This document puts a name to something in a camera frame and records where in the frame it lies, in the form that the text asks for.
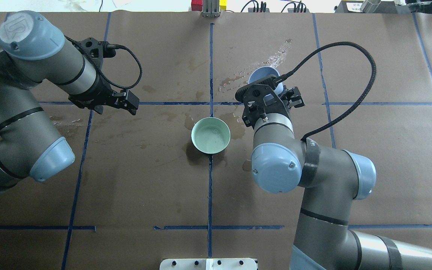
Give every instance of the light blue joint cap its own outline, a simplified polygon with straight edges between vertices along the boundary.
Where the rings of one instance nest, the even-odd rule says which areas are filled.
[[[254,148],[251,159],[254,181],[264,191],[288,192],[300,183],[300,161],[291,150],[280,144],[258,145]]]
[[[38,182],[54,176],[74,162],[74,154],[65,137],[57,139],[36,160],[29,171],[29,176]]]
[[[316,263],[308,255],[293,245],[289,270],[325,270],[324,267]]]
[[[269,76],[269,75],[275,75],[275,76],[279,77],[279,72],[277,69],[270,67],[270,66],[260,67],[251,73],[251,75],[249,76],[249,79],[247,80],[247,83],[250,84],[252,82],[255,82],[255,81],[262,79],[262,78]],[[276,93],[276,95],[279,95],[279,94],[281,94],[281,92],[283,92],[283,90],[284,90],[283,83],[280,82],[277,85],[274,92]],[[273,96],[271,96],[270,94],[267,94],[264,97],[264,101],[270,101],[271,99],[273,99]]]
[[[364,156],[353,154],[347,150],[343,150],[353,159],[354,166],[358,172],[358,194],[355,200],[364,200],[371,194],[371,189],[376,185],[376,168],[373,162]]]
[[[17,12],[0,26],[0,45],[18,59],[46,59],[59,52],[64,44],[61,30],[34,11]]]

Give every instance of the water spill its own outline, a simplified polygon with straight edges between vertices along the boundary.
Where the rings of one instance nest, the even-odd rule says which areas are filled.
[[[186,119],[184,120],[184,127],[187,128],[187,130],[192,130],[194,127],[194,119],[189,114],[185,114]]]
[[[208,155],[199,151],[191,141],[185,143],[182,147],[182,150],[186,153],[187,162],[191,166],[202,165],[208,163]]]
[[[154,92],[156,92],[156,89],[154,89],[150,85],[143,85],[142,86],[142,90],[144,90],[144,91],[146,91],[148,93],[154,93]]]
[[[194,61],[195,61],[194,57],[191,57],[191,59],[189,60],[189,65],[187,66],[187,68],[189,68],[191,70],[191,72],[195,71],[197,68],[199,68],[200,66],[204,65],[207,62],[207,60],[206,60],[203,63],[195,65]]]
[[[221,86],[224,87],[226,84],[230,84],[231,82],[234,82],[236,80],[242,79],[242,76],[236,76],[234,79],[233,78],[226,78],[221,82]]]
[[[251,161],[249,159],[243,162],[243,171],[251,171]]]
[[[245,135],[245,126],[243,123],[238,121],[238,119],[240,119],[239,116],[230,112],[220,115],[219,118],[228,125],[231,132],[231,139],[241,139]]]
[[[201,97],[203,96],[203,94],[204,94],[203,91],[197,91],[196,92],[196,100],[201,101]]]
[[[168,117],[168,119],[167,119],[168,121],[173,121],[173,119],[175,119],[176,116],[178,116],[178,115],[175,114],[175,113],[167,112],[167,111],[162,112],[161,114],[162,114],[162,115],[166,115],[166,116]]]

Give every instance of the light green bowl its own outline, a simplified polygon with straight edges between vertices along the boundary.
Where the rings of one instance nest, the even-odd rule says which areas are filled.
[[[230,143],[230,128],[226,123],[215,117],[199,120],[191,131],[194,146],[206,154],[216,154],[223,151]]]

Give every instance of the wet stain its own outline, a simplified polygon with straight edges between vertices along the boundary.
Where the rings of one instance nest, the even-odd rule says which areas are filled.
[[[220,115],[218,118],[228,125],[229,131],[231,132],[231,139],[241,139],[245,135],[246,126],[240,116],[236,116],[234,113],[230,112]]]
[[[163,112],[162,115],[166,115],[168,117],[168,121],[173,121],[178,115],[172,112]]]
[[[154,93],[156,92],[156,89],[151,87],[150,85],[143,85],[142,90],[148,92],[148,93]]]
[[[209,155],[199,151],[191,141],[185,143],[182,150],[186,153],[187,162],[191,166],[208,164]]]
[[[226,78],[226,79],[224,79],[222,82],[221,82],[221,84],[219,84],[221,87],[226,87],[226,85],[228,85],[228,84],[231,84],[231,82],[235,82],[235,81],[237,81],[237,80],[239,80],[239,79],[242,79],[242,78],[244,78],[245,76],[236,76],[235,78]]]
[[[186,114],[186,119],[184,120],[184,127],[187,128],[187,130],[192,130],[194,127],[194,119],[189,114]]]
[[[227,167],[228,157],[226,156],[226,149],[213,155],[213,167]]]
[[[197,91],[196,92],[196,100],[201,101],[201,97],[203,96],[203,94],[204,94],[203,91]]]
[[[189,68],[191,70],[191,72],[195,71],[197,68],[199,68],[200,66],[204,65],[207,62],[207,60],[206,60],[206,61],[196,65],[194,63],[194,61],[195,61],[194,57],[191,57],[189,60],[189,65],[187,66],[187,68]]]
[[[249,159],[245,160],[245,162],[243,162],[243,171],[251,171],[252,166],[251,166],[251,161]]]

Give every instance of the electrical cable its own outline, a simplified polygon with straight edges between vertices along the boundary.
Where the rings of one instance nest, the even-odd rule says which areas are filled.
[[[370,55],[370,53],[363,47],[361,47],[360,45],[353,43],[353,42],[349,42],[349,41],[341,41],[341,42],[335,42],[335,43],[331,43],[328,45],[324,45],[321,48],[313,51],[312,53],[310,53],[305,59],[303,59],[303,61],[301,61],[301,63],[299,63],[293,70],[291,70],[290,72],[281,75],[280,77],[276,78],[274,80],[274,83],[277,85],[280,82],[284,82],[286,79],[288,79],[291,75],[293,75],[300,67],[302,67],[302,65],[304,65],[304,63],[306,63],[311,57],[313,57],[314,55],[316,55],[317,53],[319,53],[320,51],[323,51],[327,48],[331,48],[331,47],[336,47],[336,46],[350,46],[353,48],[358,49],[360,52],[362,52],[366,58],[369,60],[370,64],[371,64],[371,77],[369,79],[369,82],[367,83],[366,88],[364,89],[364,91],[362,92],[361,96],[355,101],[355,103],[349,108],[347,109],[343,114],[341,114],[340,116],[338,116],[338,118],[335,118],[334,120],[332,120],[331,122],[327,123],[326,125],[317,128],[311,132],[306,133],[301,140],[305,141],[307,137],[312,136],[316,133],[322,132],[323,130],[333,126],[334,124],[338,123],[339,121],[343,120],[346,116],[348,116],[350,113],[352,113],[360,104],[361,102],[365,99],[365,97],[368,95],[369,91],[371,90],[372,85],[374,84],[374,80],[376,79],[376,63],[374,62],[374,59],[372,58],[372,56]]]
[[[292,1],[290,1],[289,3],[287,3],[286,4],[286,6],[284,6],[283,7],[283,10],[281,10],[281,13],[283,13],[283,11],[284,11],[284,9],[288,6],[288,5],[291,5],[291,4],[293,4],[294,5],[294,8],[293,8],[293,12],[296,10],[296,3],[295,2],[292,2]]]
[[[119,45],[119,44],[112,44],[113,46],[115,46],[116,49],[123,49],[125,51],[127,51],[128,53],[130,53],[130,55],[136,60],[136,63],[138,64],[139,67],[139,77],[136,80],[136,82],[130,86],[121,86],[119,84],[115,84],[114,82],[112,82],[110,79],[108,79],[106,77],[106,75],[103,74],[103,72],[101,71],[101,68],[98,67],[98,65],[96,65],[95,61],[93,60],[93,58],[89,55],[89,53],[87,53],[82,47],[81,45],[79,45],[79,43],[73,39],[71,39],[70,37],[65,36],[65,38],[67,40],[69,40],[75,47],[77,47],[79,49],[79,51],[81,51],[86,58],[89,60],[89,62],[91,63],[91,65],[93,65],[94,69],[96,69],[96,72],[101,75],[101,77],[108,82],[109,84],[111,84],[114,87],[117,87],[119,89],[132,89],[134,88],[137,84],[139,84],[139,81],[141,80],[142,76],[143,76],[143,67],[141,66],[141,63],[139,62],[138,58],[136,57],[136,55],[126,46],[123,45]]]
[[[259,10],[259,3],[256,0],[250,0],[249,2],[247,2],[246,5],[244,5],[244,7],[241,9],[241,12],[243,12],[245,10],[245,7],[249,5],[249,3],[251,2],[253,4],[253,8],[252,8],[253,12],[257,12]]]

